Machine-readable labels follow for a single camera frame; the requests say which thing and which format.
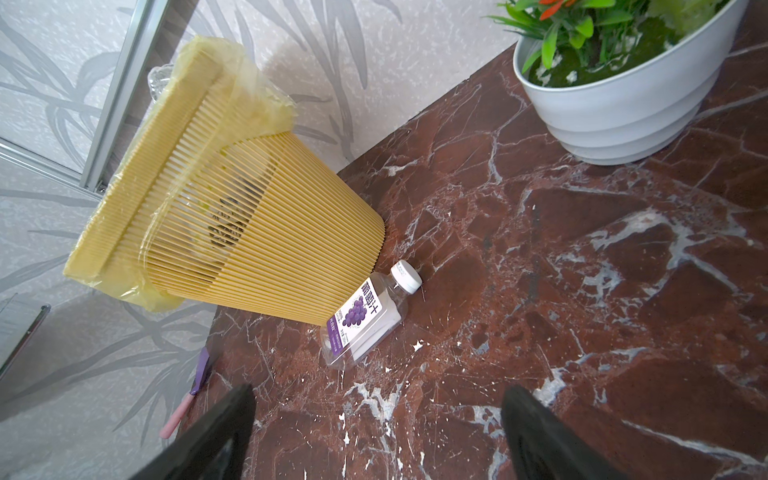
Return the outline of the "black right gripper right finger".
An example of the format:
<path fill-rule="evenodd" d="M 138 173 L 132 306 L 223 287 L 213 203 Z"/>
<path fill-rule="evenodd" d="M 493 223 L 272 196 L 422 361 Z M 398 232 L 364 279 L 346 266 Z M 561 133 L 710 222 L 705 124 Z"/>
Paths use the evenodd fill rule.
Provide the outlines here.
<path fill-rule="evenodd" d="M 518 479 L 624 479 L 528 390 L 504 393 L 501 421 Z"/>

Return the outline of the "purple grape label bottle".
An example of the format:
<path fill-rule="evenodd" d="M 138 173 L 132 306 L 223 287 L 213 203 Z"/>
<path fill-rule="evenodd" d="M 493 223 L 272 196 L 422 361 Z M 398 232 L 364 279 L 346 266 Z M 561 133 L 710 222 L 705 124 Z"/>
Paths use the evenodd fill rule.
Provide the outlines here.
<path fill-rule="evenodd" d="M 422 286 L 419 273 L 400 260 L 387 274 L 372 273 L 320 329 L 325 364 L 348 370 L 404 320 L 408 299 Z"/>

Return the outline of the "yellow bin liner bag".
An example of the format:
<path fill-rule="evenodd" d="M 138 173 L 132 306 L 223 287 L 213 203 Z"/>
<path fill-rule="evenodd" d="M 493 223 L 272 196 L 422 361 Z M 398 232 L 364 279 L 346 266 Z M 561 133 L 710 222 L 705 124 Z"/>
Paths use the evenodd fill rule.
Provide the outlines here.
<path fill-rule="evenodd" d="M 191 240 L 199 221 L 160 237 L 172 203 L 203 167 L 237 141 L 293 127 L 295 104 L 263 75 L 242 45 L 197 36 L 180 51 L 164 87 L 80 235 L 64 275 L 150 311 L 177 308 L 175 280 L 195 273 Z"/>

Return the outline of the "purple silicone spatula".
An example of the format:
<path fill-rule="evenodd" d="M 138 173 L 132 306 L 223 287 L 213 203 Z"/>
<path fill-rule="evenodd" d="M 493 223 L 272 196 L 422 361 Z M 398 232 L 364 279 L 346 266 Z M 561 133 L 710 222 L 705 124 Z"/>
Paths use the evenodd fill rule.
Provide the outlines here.
<path fill-rule="evenodd" d="M 173 411 L 166 424 L 159 432 L 159 437 L 168 440 L 177 430 L 181 420 L 189 410 L 192 401 L 205 386 L 210 376 L 212 358 L 207 347 L 203 347 L 198 356 L 191 389 L 184 395 L 178 407 Z"/>

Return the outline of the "clear acrylic wall shelf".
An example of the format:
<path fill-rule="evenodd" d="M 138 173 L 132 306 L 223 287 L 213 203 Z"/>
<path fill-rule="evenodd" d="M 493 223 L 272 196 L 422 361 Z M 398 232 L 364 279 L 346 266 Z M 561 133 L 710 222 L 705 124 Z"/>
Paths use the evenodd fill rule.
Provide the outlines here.
<path fill-rule="evenodd" d="M 1 378 L 51 311 L 29 296 L 14 294 L 1 301 Z"/>

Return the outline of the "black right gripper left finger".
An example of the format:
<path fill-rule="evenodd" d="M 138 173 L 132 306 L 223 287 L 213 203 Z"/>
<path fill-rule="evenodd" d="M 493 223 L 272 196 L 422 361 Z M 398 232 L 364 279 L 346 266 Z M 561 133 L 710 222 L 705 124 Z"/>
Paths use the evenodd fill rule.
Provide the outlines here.
<path fill-rule="evenodd" d="M 239 479 L 256 401 L 250 384 L 233 388 L 135 479 Z"/>

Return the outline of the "yellow plastic waste bin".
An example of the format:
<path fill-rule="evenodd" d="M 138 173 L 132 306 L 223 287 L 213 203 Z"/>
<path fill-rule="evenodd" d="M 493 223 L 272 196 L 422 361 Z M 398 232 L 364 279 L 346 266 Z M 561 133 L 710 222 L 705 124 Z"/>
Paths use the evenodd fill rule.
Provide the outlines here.
<path fill-rule="evenodd" d="M 381 216 L 291 130 L 226 147 L 172 203 L 160 228 L 199 221 L 195 273 L 173 293 L 303 323 L 324 323 L 370 275 L 385 239 Z"/>

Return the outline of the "white potted artificial plant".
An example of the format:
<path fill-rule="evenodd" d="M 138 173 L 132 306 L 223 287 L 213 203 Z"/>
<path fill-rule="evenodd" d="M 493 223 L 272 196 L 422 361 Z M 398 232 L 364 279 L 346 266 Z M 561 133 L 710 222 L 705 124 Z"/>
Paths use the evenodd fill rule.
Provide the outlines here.
<path fill-rule="evenodd" d="M 513 69 L 580 161 L 613 166 L 670 144 L 714 86 L 745 1 L 502 1 Z"/>

